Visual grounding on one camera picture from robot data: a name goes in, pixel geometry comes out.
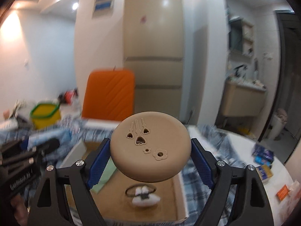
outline yellow box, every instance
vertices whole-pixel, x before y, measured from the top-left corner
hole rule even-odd
[[[37,129],[51,126],[61,119],[60,105],[39,103],[30,112],[30,117]]]

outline beige lid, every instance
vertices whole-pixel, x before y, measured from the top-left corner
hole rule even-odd
[[[110,151],[115,166],[141,182],[160,182],[175,176],[187,163],[191,141],[184,125],[160,112],[142,112],[114,130]]]

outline cardboard box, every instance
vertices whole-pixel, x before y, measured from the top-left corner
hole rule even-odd
[[[100,143],[78,142],[63,161],[61,167],[70,166],[79,159],[97,149]],[[189,216],[181,173],[163,182],[153,183],[156,194],[161,197],[160,202],[148,208],[133,206],[132,198],[125,195],[125,190],[136,183],[135,180],[116,170],[104,187],[95,193],[90,191],[101,215],[109,224],[121,225],[153,225],[178,224]],[[69,206],[76,209],[71,188],[66,185]]]

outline orange chair backrest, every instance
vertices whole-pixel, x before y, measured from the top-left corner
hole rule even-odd
[[[133,114],[135,77],[129,70],[93,71],[88,79],[83,118],[123,121]]]

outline dark blue package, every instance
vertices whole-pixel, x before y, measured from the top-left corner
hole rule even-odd
[[[274,152],[266,149],[258,143],[254,145],[252,156],[259,156],[270,163],[274,161]]]

